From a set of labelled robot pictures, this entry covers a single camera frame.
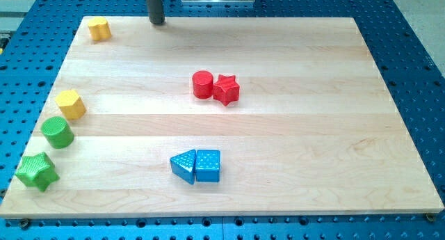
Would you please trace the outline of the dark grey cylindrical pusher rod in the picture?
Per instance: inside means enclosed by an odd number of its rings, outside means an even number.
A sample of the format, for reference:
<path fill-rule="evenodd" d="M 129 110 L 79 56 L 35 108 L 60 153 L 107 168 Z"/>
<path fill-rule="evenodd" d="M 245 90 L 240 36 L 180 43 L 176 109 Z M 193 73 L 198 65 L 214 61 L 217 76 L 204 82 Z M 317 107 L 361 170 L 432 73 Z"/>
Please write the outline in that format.
<path fill-rule="evenodd" d="M 162 25 L 165 22 L 162 0 L 146 0 L 149 21 L 155 25 Z"/>

